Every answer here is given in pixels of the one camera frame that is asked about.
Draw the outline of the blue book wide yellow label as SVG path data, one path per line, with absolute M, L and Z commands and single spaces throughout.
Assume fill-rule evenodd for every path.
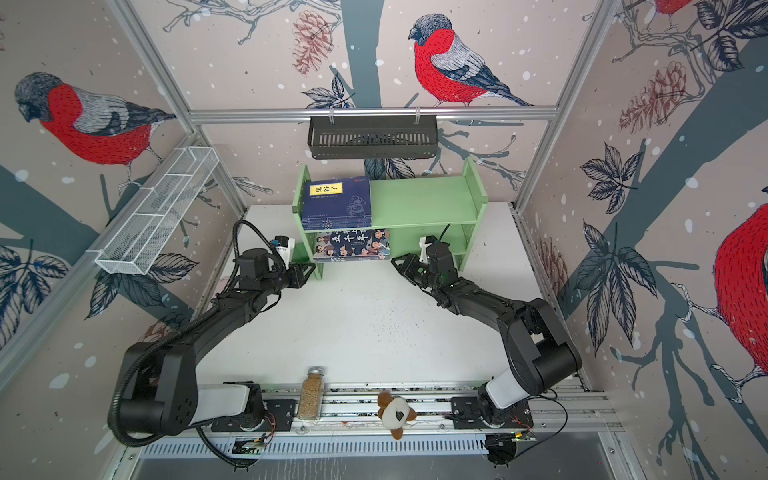
M 305 231 L 335 231 L 335 230 L 356 230 L 367 229 L 371 227 L 370 222 L 363 223 L 316 223 L 302 224 Z

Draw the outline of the dark blue bottom book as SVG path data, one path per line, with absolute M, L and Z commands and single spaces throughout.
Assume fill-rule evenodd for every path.
M 303 187 L 305 219 L 358 218 L 372 214 L 370 180 L 350 177 L 310 181 Z

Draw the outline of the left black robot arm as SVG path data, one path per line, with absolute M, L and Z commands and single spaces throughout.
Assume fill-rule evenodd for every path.
M 279 254 L 249 249 L 235 260 L 238 274 L 213 306 L 177 332 L 138 342 L 125 353 L 107 425 L 123 445 L 140 447 L 201 423 L 196 367 L 220 342 L 269 310 L 271 295 L 300 289 L 313 263 L 285 265 Z

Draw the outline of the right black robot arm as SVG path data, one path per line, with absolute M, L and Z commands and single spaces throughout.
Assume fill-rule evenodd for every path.
M 545 300 L 513 300 L 489 292 L 459 275 L 449 245 L 430 236 L 420 255 L 391 260 L 397 272 L 436 304 L 472 318 L 500 334 L 508 367 L 478 390 L 482 420 L 493 427 L 511 412 L 582 368 L 564 323 Z

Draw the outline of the illustrated Chinese history book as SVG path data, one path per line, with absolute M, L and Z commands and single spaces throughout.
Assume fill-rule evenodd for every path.
M 320 232 L 314 242 L 313 260 L 318 263 L 389 260 L 389 240 L 386 229 Z

